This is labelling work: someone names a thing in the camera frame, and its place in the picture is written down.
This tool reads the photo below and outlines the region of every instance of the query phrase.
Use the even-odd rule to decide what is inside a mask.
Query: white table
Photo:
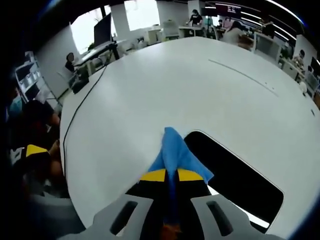
[[[100,74],[64,100],[61,142]],[[164,127],[202,130],[284,192],[268,233],[287,238],[320,190],[319,123],[314,102],[263,58],[203,37],[159,43],[112,62],[79,108],[66,138],[70,197],[89,227],[149,168]]]
[[[179,26],[179,37],[182,39],[185,37],[185,30],[193,31],[193,35],[196,36],[196,31],[202,30],[200,26]]]

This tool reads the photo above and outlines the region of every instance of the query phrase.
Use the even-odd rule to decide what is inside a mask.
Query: blue cloth
[[[187,144],[173,127],[164,128],[162,148],[148,172],[166,169],[169,179],[173,179],[176,170],[193,171],[203,177],[205,184],[214,176],[187,147]]]

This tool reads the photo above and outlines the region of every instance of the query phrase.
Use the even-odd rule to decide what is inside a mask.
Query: ceiling
[[[315,16],[318,15],[317,8],[313,7],[315,1],[304,0],[303,4],[292,0],[275,1],[296,13],[306,23],[306,27],[302,27],[296,18],[266,0],[221,0],[219,2],[250,7],[252,9],[246,9],[246,12],[249,11],[249,13],[258,16],[259,14],[261,16],[261,13],[255,10],[269,14],[279,20],[280,22],[278,24],[281,25],[282,28],[285,28],[286,31],[291,33],[293,30],[283,23],[296,30],[297,33],[295,34],[305,34],[311,43],[317,49],[320,49],[320,28],[317,27],[318,21],[314,20]],[[187,2],[187,0],[179,0],[177,2]],[[101,6],[121,3],[123,3],[123,0],[21,1],[18,6],[13,6],[13,15],[22,19],[22,21],[18,22],[18,26],[15,29],[20,30],[18,36],[23,37],[24,48],[36,51],[59,30],[66,27],[69,22],[73,22],[78,16]]]

